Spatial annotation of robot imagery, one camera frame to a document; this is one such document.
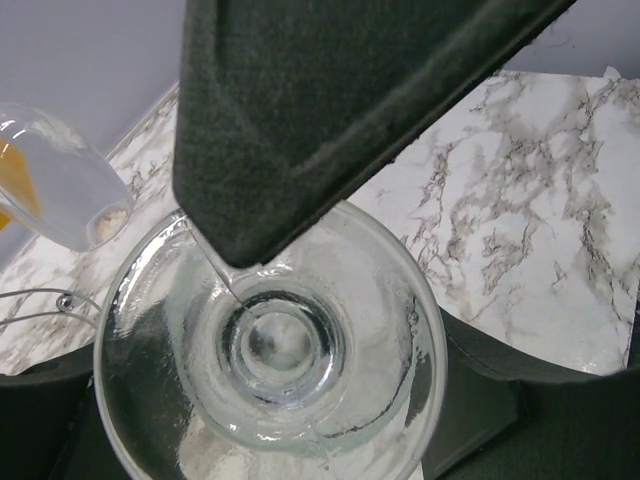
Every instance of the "metal wire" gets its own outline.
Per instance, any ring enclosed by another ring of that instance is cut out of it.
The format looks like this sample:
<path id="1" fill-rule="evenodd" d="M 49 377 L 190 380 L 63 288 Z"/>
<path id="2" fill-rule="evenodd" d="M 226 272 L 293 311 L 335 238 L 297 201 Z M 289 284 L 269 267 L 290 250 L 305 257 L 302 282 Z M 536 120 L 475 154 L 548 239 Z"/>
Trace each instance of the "metal wire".
<path id="1" fill-rule="evenodd" d="M 100 305 L 98 305 L 96 302 L 94 302 L 89 297 L 87 297 L 86 295 L 84 295 L 84 294 L 82 294 L 80 292 L 73 292 L 73 291 L 64 290 L 64 289 L 61 289 L 61 288 L 30 288 L 30 289 L 26 289 L 26 290 L 16 290 L 16 291 L 13 291 L 13 292 L 0 293 L 0 299 L 9 298 L 9 297 L 15 297 L 15 296 L 18 296 L 18 295 L 29 295 L 29 294 L 32 294 L 32 293 L 59 293 L 60 297 L 58 297 L 58 299 L 56 300 L 57 310 L 56 311 L 50 311 L 50 312 L 32 313 L 32 314 L 29 314 L 29 315 L 23 315 L 23 316 L 15 317 L 15 318 L 7 318 L 7 319 L 4 319 L 4 320 L 0 321 L 0 327 L 4 326 L 4 325 L 10 325 L 10 324 L 16 323 L 16 322 L 22 322 L 24 320 L 30 320 L 32 318 L 64 316 L 64 317 L 68 317 L 68 318 L 72 318 L 72 319 L 78 320 L 78 321 L 80 321 L 82 323 L 85 323 L 87 325 L 90 325 L 94 329 L 96 328 L 96 324 L 95 324 L 94 321 L 90 320 L 89 318 L 87 318 L 85 316 L 78 315 L 77 313 L 71 313 L 70 311 L 66 310 L 66 308 L 62 308 L 61 307 L 61 305 L 63 303 L 60 302 L 60 300 L 62 300 L 62 299 L 66 300 L 68 298 L 68 299 L 71 299 L 71 302 L 72 302 L 72 304 L 69 307 L 67 307 L 69 309 L 75 308 L 75 305 L 73 304 L 73 300 L 79 299 L 79 300 L 84 301 L 88 305 L 92 306 L 98 312 L 101 310 Z"/>

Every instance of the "gray wall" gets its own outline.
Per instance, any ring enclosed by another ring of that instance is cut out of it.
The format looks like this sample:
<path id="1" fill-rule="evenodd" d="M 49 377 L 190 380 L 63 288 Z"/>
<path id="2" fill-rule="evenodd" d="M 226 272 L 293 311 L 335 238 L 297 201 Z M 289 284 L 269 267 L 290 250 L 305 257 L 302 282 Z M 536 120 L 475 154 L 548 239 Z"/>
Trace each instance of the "gray wall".
<path id="1" fill-rule="evenodd" d="M 178 79 L 185 0 L 4 0 L 0 101 L 47 110 L 108 152 Z M 640 77 L 640 0 L 579 0 L 507 65 Z M 24 242 L 0 233 L 3 260 Z"/>
<path id="2" fill-rule="evenodd" d="M 639 0 L 578 0 L 506 68 L 600 77 L 611 65 L 640 78 L 639 44 Z"/>
<path id="3" fill-rule="evenodd" d="M 103 153 L 178 80 L 184 0 L 3 0 L 0 102 L 46 110 Z M 0 269 L 29 234 L 0 233 Z"/>

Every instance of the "black fabric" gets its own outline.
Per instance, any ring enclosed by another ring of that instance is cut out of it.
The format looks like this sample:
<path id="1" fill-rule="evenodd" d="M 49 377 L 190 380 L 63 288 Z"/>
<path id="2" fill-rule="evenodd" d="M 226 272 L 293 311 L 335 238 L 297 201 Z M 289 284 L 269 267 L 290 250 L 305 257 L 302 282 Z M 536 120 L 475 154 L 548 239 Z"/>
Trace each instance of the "black fabric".
<path id="1" fill-rule="evenodd" d="M 640 370 L 586 383 L 522 382 L 530 419 L 443 480 L 640 478 Z"/>
<path id="2" fill-rule="evenodd" d="M 633 328 L 631 329 L 627 365 L 629 367 L 640 367 L 640 295 L 636 301 L 636 314 L 633 319 Z"/>
<path id="3" fill-rule="evenodd" d="M 130 480 L 105 433 L 95 390 L 89 387 L 69 438 L 48 480 Z"/>
<path id="4" fill-rule="evenodd" d="M 595 377 L 560 367 L 486 335 L 440 309 L 449 349 L 457 349 L 467 365 L 494 380 L 525 380 L 541 383 L 585 382 Z"/>
<path id="5" fill-rule="evenodd" d="M 48 476 L 91 378 L 92 350 L 0 375 L 0 478 Z"/>
<path id="6" fill-rule="evenodd" d="M 453 465 L 525 417 L 517 382 L 487 378 L 467 366 L 450 346 L 447 389 L 436 431 L 422 457 L 424 480 L 435 480 Z"/>
<path id="7" fill-rule="evenodd" d="M 188 0 L 173 188 L 273 258 L 574 0 Z"/>
<path id="8" fill-rule="evenodd" d="M 640 478 L 640 369 L 596 377 L 515 350 L 442 312 L 450 354 L 474 370 L 517 382 L 528 421 L 444 480 Z"/>

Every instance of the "drinking glass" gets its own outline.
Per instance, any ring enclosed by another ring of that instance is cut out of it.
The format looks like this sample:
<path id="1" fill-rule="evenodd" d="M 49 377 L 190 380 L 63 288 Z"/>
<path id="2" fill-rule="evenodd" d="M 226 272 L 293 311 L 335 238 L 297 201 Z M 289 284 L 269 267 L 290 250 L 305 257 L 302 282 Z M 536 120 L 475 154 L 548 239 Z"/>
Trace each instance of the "drinking glass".
<path id="1" fill-rule="evenodd" d="M 116 235 L 133 197 L 85 138 L 42 111 L 0 103 L 0 215 L 76 251 Z"/>
<path id="2" fill-rule="evenodd" d="M 96 393 L 135 479 L 406 480 L 434 432 L 438 307 L 400 242 L 350 204 L 246 270 L 178 211 L 106 302 Z"/>

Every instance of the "marble surface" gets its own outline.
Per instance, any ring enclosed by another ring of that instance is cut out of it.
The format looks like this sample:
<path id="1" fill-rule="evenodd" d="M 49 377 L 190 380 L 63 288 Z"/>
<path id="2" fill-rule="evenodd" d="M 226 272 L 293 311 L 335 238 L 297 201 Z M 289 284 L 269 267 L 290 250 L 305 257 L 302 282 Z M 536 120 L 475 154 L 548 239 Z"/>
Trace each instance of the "marble surface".
<path id="1" fill-rule="evenodd" d="M 402 240 L 451 314 L 560 365 L 624 368 L 640 273 L 639 86 L 492 77 L 352 201 Z M 175 107 L 174 93 L 113 156 L 137 197 L 129 226 L 86 254 L 36 239 L 0 272 L 0 291 L 47 286 L 103 300 L 131 249 L 176 207 Z M 0 300 L 0 318 L 51 310 L 56 298 Z M 61 317 L 0 327 L 0 373 L 91 336 Z"/>

